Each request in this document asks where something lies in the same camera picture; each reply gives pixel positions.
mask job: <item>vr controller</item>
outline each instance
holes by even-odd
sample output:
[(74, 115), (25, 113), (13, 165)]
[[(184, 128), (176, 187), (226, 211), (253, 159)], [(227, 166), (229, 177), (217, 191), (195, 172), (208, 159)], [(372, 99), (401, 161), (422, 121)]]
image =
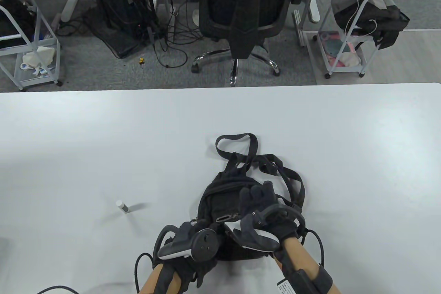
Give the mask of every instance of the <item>vr controller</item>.
[[(172, 242), (159, 248), (167, 233), (175, 233)], [(184, 222), (180, 228), (167, 225), (162, 229), (153, 249), (153, 259), (170, 260), (177, 257), (191, 257), (196, 262), (212, 259), (219, 249), (216, 232), (212, 229), (203, 229), (194, 233), (190, 222)]]
[(299, 226), (297, 233), (299, 236), (304, 233), (306, 223), (301, 214), (301, 210), (288, 207), (284, 204), (274, 204), (261, 212), (256, 210), (236, 222), (225, 222), (224, 226), (227, 233), (243, 248), (271, 253), (279, 248), (279, 239), (277, 239), (274, 234), (256, 228), (267, 225), (266, 220), (270, 216), (278, 213), (292, 221), (298, 220)]
[[(281, 213), (287, 219), (298, 220), (297, 233), (299, 236), (304, 233), (305, 219), (301, 210), (284, 204), (274, 204), (261, 212), (256, 210), (236, 222), (225, 222), (223, 226), (227, 234), (241, 247), (271, 253), (280, 247), (280, 242), (276, 236), (259, 227), (267, 225), (266, 220), (277, 213)], [(164, 237), (169, 232), (175, 233), (173, 241), (166, 241), (161, 247)], [(219, 241), (214, 230), (206, 228), (195, 233), (192, 224), (184, 222), (179, 228), (167, 225), (162, 229), (153, 249), (153, 259), (169, 260), (191, 257), (196, 262), (203, 262), (216, 256), (218, 249)]]

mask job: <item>gray carpet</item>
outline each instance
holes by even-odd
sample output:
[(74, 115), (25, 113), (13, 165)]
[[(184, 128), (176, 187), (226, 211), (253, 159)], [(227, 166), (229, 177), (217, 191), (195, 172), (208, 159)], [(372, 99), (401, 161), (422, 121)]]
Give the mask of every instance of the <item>gray carpet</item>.
[[(60, 12), (66, 0), (37, 0), (43, 14), (49, 21)], [(319, 0), (321, 12), (330, 0)], [(397, 0), (397, 4), (410, 18), (408, 28), (441, 28), (441, 0)], [(93, 6), (92, 0), (80, 0), (74, 17)], [(188, 12), (197, 4), (189, 6)], [(281, 76), (271, 75), (271, 70), (257, 60), (249, 59), (239, 64), (237, 86), (277, 86), (316, 84), (310, 67), (306, 49), (298, 46), (292, 28), (291, 17), (281, 34), (268, 40), (271, 59), (281, 67)], [(306, 29), (316, 30), (318, 25), (308, 23)], [(229, 72), (232, 61), (210, 60), (204, 62), (200, 74), (190, 71), (191, 60), (206, 50), (227, 46), (225, 41), (218, 43), (202, 40), (180, 48), (188, 53), (189, 61), (178, 69), (166, 69), (158, 64), (151, 46), (140, 49), (126, 59), (115, 58), (99, 39), (90, 34), (60, 38), (63, 45), (60, 79), (62, 87), (53, 84), (36, 86), (29, 91), (72, 91), (102, 89), (160, 89), (160, 88), (201, 88), (223, 87), (229, 85)], [(159, 54), (164, 63), (181, 63), (184, 56), (174, 50)], [(139, 58), (145, 59), (139, 65)], [(12, 70), (14, 59), (1, 59)], [(14, 84), (0, 72), (0, 91), (17, 91)]]

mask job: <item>black mesh office chair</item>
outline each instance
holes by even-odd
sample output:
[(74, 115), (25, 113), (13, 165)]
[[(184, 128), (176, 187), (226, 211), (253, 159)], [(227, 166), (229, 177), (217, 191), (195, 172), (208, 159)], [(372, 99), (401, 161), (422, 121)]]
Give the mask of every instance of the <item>black mesh office chair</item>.
[(200, 0), (199, 28), (203, 36), (212, 39), (227, 39), (230, 48), (215, 50), (197, 56), (192, 64), (192, 72), (199, 73), (200, 61), (208, 56), (231, 52), (233, 68), (230, 86), (237, 80), (238, 61), (250, 55), (263, 61), (280, 75), (277, 64), (261, 55), (252, 53), (258, 45), (268, 51), (263, 42), (282, 30), (289, 3), (301, 0)]

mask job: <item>white cable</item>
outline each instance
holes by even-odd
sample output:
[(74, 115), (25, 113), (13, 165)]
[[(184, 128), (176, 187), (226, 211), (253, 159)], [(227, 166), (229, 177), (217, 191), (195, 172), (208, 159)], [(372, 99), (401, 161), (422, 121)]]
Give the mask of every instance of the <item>white cable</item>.
[(362, 38), (362, 37), (367, 37), (367, 36), (370, 36), (372, 33), (374, 33), (376, 30), (377, 30), (377, 28), (378, 28), (378, 24), (377, 24), (377, 21), (376, 20), (369, 20), (370, 22), (374, 22), (375, 23), (375, 29), (373, 29), (373, 31), (372, 32), (370, 32), (370, 33), (368, 33), (368, 34), (365, 34), (364, 36), (357, 36), (358, 38)]
[(351, 19), (357, 14), (359, 8), (360, 8), (360, 4), (359, 4), (359, 2), (358, 2), (358, 0), (357, 0), (357, 9), (356, 9), (356, 11), (354, 12), (354, 14), (351, 16), (351, 18), (348, 20), (348, 22), (346, 23), (345, 34), (348, 34), (347, 29), (348, 29), (349, 22), (350, 22)]
[[(357, 14), (359, 8), (360, 8), (360, 4), (359, 4), (359, 1), (357, 0), (357, 9), (356, 9), (356, 11), (354, 12), (354, 14), (351, 16), (351, 18), (348, 20), (348, 22), (346, 23), (345, 34), (348, 34), (347, 29), (348, 29), (349, 22), (350, 22), (351, 19)], [(358, 38), (361, 38), (361, 37), (367, 37), (367, 36), (370, 36), (372, 33), (374, 33), (374, 32), (377, 30), (377, 28), (378, 28), (377, 21), (376, 21), (376, 20), (369, 20), (369, 21), (375, 23), (375, 29), (373, 29), (373, 31), (370, 32), (370, 33), (368, 33), (368, 34), (365, 34), (364, 36), (356, 36), (356, 37), (358, 37)]]

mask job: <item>black glove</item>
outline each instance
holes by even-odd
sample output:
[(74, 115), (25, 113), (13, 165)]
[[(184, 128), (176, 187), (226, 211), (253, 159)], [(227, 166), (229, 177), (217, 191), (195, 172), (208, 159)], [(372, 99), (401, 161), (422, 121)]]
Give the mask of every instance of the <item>black glove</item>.
[[(208, 228), (208, 225), (208, 222), (205, 220), (197, 222), (192, 227), (191, 234), (195, 234), (200, 230)], [(172, 241), (173, 238), (169, 238), (165, 241), (164, 244), (170, 243)], [(216, 266), (217, 259), (213, 258), (205, 262), (195, 262), (194, 259), (192, 259), (191, 257), (178, 257), (170, 260), (157, 259), (156, 261), (153, 261), (154, 267), (161, 263), (164, 264), (164, 275), (162, 274), (163, 271), (161, 271), (158, 282), (156, 283), (155, 294), (165, 294), (167, 292), (168, 285), (171, 282), (170, 275), (172, 276), (174, 271), (176, 271), (176, 273), (181, 278), (181, 288), (178, 292), (178, 294), (181, 294), (187, 291), (190, 282), (194, 282), (197, 280), (196, 287), (199, 288), (202, 285), (204, 276)]]
[[(278, 204), (273, 189), (273, 183), (266, 181), (263, 185), (255, 185), (252, 188), (242, 188), (239, 193), (239, 213), (241, 217), (252, 213), (253, 211), (262, 211), (267, 207)], [(297, 225), (294, 221), (277, 214), (267, 219), (268, 225), (263, 230), (274, 234), (280, 242), (289, 238), (299, 238), (297, 234)]]

